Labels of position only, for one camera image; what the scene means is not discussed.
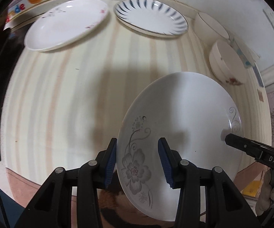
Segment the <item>white gloved hand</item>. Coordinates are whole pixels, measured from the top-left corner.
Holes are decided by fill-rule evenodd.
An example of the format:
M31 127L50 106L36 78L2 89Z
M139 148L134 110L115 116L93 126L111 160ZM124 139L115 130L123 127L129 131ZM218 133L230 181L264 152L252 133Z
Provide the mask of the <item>white gloved hand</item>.
M271 178L271 170L269 169L264 175L261 192L256 203L256 214L258 216L267 211L270 208L271 201L274 201L274 187L270 184Z

